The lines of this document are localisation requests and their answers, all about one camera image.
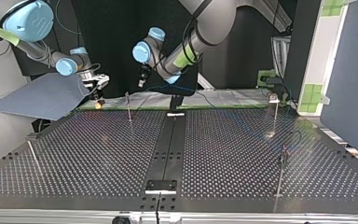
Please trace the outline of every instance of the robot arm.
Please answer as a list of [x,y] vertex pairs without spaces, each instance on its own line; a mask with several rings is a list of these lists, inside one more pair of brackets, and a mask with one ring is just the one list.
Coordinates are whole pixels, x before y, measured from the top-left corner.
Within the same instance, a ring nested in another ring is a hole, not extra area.
[[150,70],[157,71],[164,80],[173,84],[187,66],[197,62],[209,47],[220,44],[231,31],[237,13],[237,1],[233,0],[179,0],[197,20],[197,26],[185,41],[169,56],[163,55],[165,33],[157,27],[150,29],[148,37],[132,51],[133,57],[143,64],[140,87]]
[[103,104],[101,89],[107,85],[109,77],[94,74],[96,69],[86,49],[72,49],[71,55],[65,55],[50,49],[43,41],[52,29],[53,19],[53,11],[44,1],[0,0],[0,28],[19,38],[16,47],[32,60],[55,67],[63,76],[78,73],[91,91],[89,98]]

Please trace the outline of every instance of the gray fabric sheet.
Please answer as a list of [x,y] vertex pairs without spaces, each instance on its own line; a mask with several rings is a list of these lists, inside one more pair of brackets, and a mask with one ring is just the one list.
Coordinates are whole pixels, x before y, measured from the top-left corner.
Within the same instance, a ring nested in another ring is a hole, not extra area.
[[89,93],[79,82],[77,75],[46,74],[2,98],[0,112],[37,119],[60,119]]

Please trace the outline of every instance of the perforated metal table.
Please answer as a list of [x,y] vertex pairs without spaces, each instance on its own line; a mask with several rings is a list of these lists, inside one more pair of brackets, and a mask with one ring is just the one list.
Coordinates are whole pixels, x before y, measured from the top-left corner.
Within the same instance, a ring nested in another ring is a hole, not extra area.
[[[81,111],[0,160],[0,209],[355,214],[358,160],[281,109]],[[289,159],[282,176],[283,148]],[[174,195],[147,195],[175,180]]]

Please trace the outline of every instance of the metal frame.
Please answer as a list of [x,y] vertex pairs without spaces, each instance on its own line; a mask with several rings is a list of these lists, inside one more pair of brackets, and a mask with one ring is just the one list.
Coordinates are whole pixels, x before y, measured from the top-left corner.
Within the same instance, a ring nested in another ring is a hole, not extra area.
[[[111,223],[115,217],[128,217],[131,223],[156,223],[155,213],[113,211],[43,211],[0,209],[0,223]],[[161,223],[358,223],[358,216],[324,214],[227,214],[227,213],[159,213]]]

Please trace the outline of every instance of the black curtain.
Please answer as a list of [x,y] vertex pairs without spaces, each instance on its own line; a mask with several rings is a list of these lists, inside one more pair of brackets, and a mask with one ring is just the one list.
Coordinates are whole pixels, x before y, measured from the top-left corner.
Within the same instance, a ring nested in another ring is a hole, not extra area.
[[[296,0],[282,0],[281,3],[293,20]],[[168,53],[181,43],[191,15],[179,1],[73,0],[73,5],[92,61],[100,63],[100,71],[111,77],[109,85],[104,89],[105,97],[113,98],[124,95],[126,91],[146,89],[187,96],[194,93],[173,87],[154,88],[167,85],[157,74],[148,80],[143,89],[139,89],[138,70],[141,65],[132,58],[132,48],[147,36],[152,26],[166,32],[164,49]],[[200,66],[191,67],[175,86],[195,90],[200,68],[206,77],[221,83],[219,88],[253,88],[257,71],[273,68],[271,36],[271,24],[261,14],[253,8],[239,9],[235,27],[227,40],[208,51]]]
[[[146,89],[168,94],[194,93],[173,87],[156,88],[167,85],[158,74],[153,74],[143,89],[138,88],[141,65],[132,58],[132,48],[147,36],[152,26],[166,32],[164,49],[167,52],[172,52],[181,43],[182,33],[191,17],[178,1],[74,0],[73,4],[92,61],[100,63],[100,72],[111,78],[103,90],[106,98]],[[193,66],[175,86],[195,90],[197,73],[198,67]]]

